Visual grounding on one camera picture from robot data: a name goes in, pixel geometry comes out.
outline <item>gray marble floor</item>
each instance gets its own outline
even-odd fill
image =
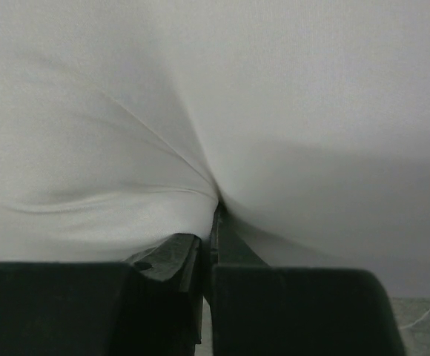
[[[409,356],[430,356],[430,299],[392,299],[391,304]],[[211,356],[211,318],[204,305],[202,345],[196,356]]]

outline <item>white fabric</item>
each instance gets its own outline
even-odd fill
[[[430,295],[430,0],[0,1],[0,260],[206,237],[218,198],[271,264]]]

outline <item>marble surface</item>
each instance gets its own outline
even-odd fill
[[[392,299],[398,327],[408,349],[408,356],[430,356],[430,299]],[[202,345],[196,356],[211,356],[211,318],[208,304],[204,304]]]

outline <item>black object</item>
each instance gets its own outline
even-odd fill
[[[271,268],[228,228],[133,263],[0,263],[0,356],[404,356],[383,287],[352,269]]]

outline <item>gray surface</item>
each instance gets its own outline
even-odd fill
[[[430,356],[430,299],[392,299],[391,304],[410,356]],[[202,345],[196,356],[211,356],[211,318],[204,304]]]

